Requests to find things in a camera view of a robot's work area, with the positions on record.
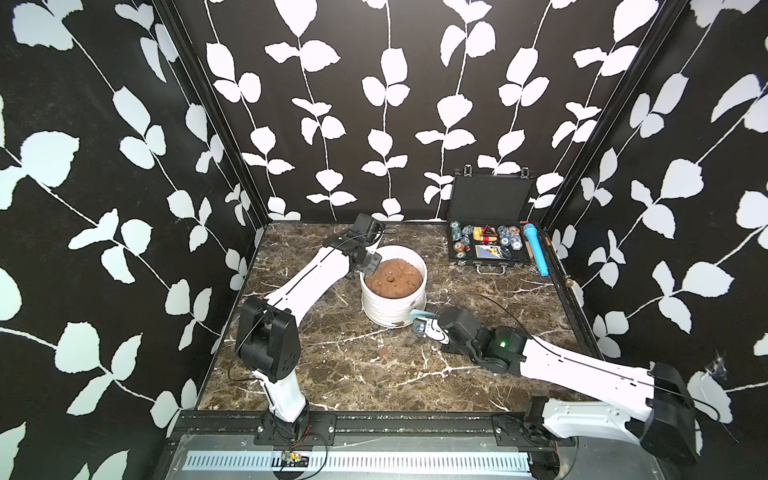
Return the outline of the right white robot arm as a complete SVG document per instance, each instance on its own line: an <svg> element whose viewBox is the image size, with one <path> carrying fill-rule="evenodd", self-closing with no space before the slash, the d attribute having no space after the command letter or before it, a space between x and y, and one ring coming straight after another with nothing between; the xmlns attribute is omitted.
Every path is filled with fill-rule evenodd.
<svg viewBox="0 0 768 480"><path fill-rule="evenodd" d="M675 368L612 364L557 347L522 328L488 328L457 307L440 313L413 310L409 317L415 332L482 369L587 396L585 402L533 402L528 422L550 436L622 441L681 466L697 463L695 400Z"/></svg>

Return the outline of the white ceramic pot with mud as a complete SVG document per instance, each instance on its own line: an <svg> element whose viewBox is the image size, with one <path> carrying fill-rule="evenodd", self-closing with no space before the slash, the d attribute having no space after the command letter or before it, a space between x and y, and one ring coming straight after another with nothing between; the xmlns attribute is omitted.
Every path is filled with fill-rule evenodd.
<svg viewBox="0 0 768 480"><path fill-rule="evenodd" d="M381 262L372 276L360 274L362 309L375 324L385 328L409 326L412 310L426 307L427 266L424 259L404 246L386 245L377 253Z"/></svg>

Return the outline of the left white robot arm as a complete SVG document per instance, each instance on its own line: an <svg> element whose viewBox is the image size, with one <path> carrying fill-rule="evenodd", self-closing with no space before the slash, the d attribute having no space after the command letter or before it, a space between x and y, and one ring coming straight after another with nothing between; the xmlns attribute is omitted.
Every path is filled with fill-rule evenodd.
<svg viewBox="0 0 768 480"><path fill-rule="evenodd" d="M235 354L262 384L275 423L304 429L309 406L295 374L301 355L299 325L348 273L375 273L384 231L383 222L358 215L351 228L326 238L313 259L286 284L243 304Z"/></svg>

